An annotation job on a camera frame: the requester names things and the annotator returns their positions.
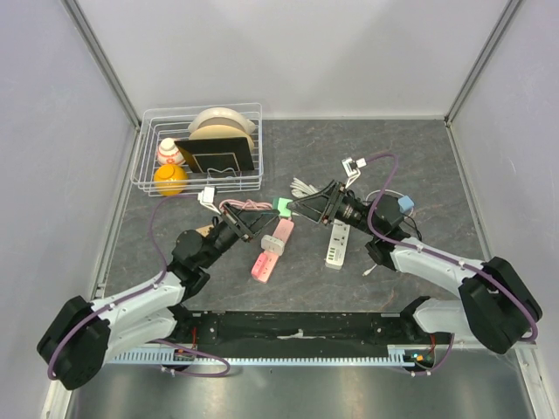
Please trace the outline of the beige round plate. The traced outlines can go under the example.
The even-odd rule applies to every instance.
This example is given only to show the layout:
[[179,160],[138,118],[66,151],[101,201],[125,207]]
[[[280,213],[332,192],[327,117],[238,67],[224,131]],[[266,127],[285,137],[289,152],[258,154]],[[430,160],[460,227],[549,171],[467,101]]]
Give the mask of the beige round plate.
[[213,139],[233,139],[233,138],[245,138],[248,143],[248,147],[251,151],[254,149],[254,141],[252,137],[247,134],[244,130],[230,127],[226,125],[210,125],[207,127],[200,127],[194,131],[190,136],[190,140],[213,140]]

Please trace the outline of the green plug adapter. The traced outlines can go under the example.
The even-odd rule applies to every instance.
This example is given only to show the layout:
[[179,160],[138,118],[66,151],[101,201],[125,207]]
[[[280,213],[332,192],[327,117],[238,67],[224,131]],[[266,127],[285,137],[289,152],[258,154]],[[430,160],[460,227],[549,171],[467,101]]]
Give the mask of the green plug adapter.
[[290,218],[292,211],[288,208],[288,204],[293,200],[285,197],[275,197],[273,199],[273,208],[279,212],[279,216],[283,218]]

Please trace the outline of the white power strip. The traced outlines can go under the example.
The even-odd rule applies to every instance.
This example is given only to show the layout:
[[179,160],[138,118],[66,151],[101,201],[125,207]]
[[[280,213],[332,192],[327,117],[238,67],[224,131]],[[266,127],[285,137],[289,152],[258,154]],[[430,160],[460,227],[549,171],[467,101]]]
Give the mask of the white power strip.
[[344,264],[350,227],[340,221],[335,220],[332,224],[331,235],[328,244],[325,266],[339,271]]

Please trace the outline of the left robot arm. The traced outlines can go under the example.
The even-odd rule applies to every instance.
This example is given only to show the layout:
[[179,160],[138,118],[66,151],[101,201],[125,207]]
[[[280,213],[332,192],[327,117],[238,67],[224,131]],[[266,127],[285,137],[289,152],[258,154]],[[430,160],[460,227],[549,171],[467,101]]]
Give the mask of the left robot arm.
[[207,234],[179,234],[171,259],[153,278],[104,299],[68,299],[37,344],[48,378],[74,390],[130,349],[165,338],[185,342],[192,324],[179,306],[204,288],[208,268],[237,241],[252,241],[278,218],[276,209],[226,204]]

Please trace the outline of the wooden cube socket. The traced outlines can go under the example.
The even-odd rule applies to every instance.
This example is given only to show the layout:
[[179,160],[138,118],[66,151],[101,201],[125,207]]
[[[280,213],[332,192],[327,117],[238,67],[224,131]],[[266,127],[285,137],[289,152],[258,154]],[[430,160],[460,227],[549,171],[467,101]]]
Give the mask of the wooden cube socket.
[[211,224],[209,224],[209,225],[205,225],[203,227],[196,228],[196,232],[199,233],[203,237],[207,237],[210,234],[212,229],[213,229],[213,226]]

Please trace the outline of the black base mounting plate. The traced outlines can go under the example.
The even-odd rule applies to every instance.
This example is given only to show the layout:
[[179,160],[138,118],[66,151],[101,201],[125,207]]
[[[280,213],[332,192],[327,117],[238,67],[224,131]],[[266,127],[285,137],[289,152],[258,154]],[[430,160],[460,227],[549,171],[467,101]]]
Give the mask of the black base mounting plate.
[[355,340],[373,345],[442,345],[448,333],[427,333],[408,315],[366,312],[187,311],[169,338],[213,344],[231,340],[302,338]]

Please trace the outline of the pink power strip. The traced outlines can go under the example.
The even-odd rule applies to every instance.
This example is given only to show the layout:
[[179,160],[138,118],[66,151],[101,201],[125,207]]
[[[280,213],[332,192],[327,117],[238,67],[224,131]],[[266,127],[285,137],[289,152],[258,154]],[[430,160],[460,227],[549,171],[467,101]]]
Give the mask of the pink power strip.
[[[285,219],[282,218],[279,220],[279,223],[275,229],[275,231],[273,232],[272,235],[273,237],[279,238],[281,240],[283,240],[285,242],[285,248],[286,248],[286,244],[290,238],[290,236],[293,233],[293,228],[294,228],[294,222],[291,219]],[[269,278],[272,276],[273,270],[276,266],[276,264],[278,263],[280,257],[276,256],[274,254],[272,254],[271,252],[266,251],[266,253],[268,254],[268,256],[270,257],[268,264],[266,265],[266,267],[264,268],[262,275],[258,278],[255,279],[256,281],[260,282],[260,283],[267,283]]]

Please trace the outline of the yellow round bowl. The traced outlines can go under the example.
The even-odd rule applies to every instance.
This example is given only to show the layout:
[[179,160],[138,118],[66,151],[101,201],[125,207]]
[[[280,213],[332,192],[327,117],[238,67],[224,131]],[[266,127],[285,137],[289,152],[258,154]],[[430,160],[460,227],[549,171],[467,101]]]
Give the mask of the yellow round bowl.
[[188,175],[176,164],[164,164],[153,177],[156,191],[162,196],[181,194],[188,186]]

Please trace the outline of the white orange patterned cup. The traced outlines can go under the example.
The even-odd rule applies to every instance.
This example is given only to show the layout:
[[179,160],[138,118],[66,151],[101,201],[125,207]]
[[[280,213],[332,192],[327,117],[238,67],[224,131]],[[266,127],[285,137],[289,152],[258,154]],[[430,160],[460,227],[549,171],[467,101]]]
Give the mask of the white orange patterned cup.
[[181,166],[185,160],[176,145],[176,140],[171,137],[164,138],[157,148],[157,160],[161,165],[174,164]]

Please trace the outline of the black square tray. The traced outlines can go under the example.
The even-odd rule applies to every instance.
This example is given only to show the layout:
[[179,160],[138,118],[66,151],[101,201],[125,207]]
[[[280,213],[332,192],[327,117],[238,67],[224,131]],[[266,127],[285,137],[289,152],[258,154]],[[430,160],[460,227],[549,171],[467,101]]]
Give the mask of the black square tray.
[[249,141],[245,137],[178,140],[176,146],[194,173],[229,168],[235,172],[254,170]]

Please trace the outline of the white square plug adapter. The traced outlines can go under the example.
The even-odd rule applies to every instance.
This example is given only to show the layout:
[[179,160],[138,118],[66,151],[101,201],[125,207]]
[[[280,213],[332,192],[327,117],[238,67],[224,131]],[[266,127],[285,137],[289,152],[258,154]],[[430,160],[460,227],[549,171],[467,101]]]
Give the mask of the white square plug adapter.
[[279,257],[283,255],[285,250],[285,242],[270,235],[264,235],[261,238],[260,245],[263,251],[271,252]]

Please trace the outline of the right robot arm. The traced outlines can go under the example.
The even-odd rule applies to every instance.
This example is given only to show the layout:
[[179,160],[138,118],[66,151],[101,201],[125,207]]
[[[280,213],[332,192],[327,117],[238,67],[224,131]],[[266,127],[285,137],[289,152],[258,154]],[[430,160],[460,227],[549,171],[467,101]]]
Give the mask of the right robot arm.
[[455,295],[450,302],[423,299],[400,321],[402,337],[413,344],[431,333],[470,335],[487,349],[506,353],[519,341],[533,341],[542,309],[514,267],[504,258],[460,258],[405,232],[405,214],[396,197],[379,194],[371,203],[340,182],[287,206],[315,223],[345,223],[371,239],[366,244],[378,266],[425,279]]

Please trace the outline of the blue plug adapter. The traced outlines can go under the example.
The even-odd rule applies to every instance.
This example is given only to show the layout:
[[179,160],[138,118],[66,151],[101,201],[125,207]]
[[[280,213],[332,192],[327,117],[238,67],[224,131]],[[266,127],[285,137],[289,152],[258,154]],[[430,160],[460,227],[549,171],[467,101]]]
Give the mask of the blue plug adapter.
[[400,196],[397,199],[397,203],[402,214],[406,216],[412,215],[415,204],[409,196]]

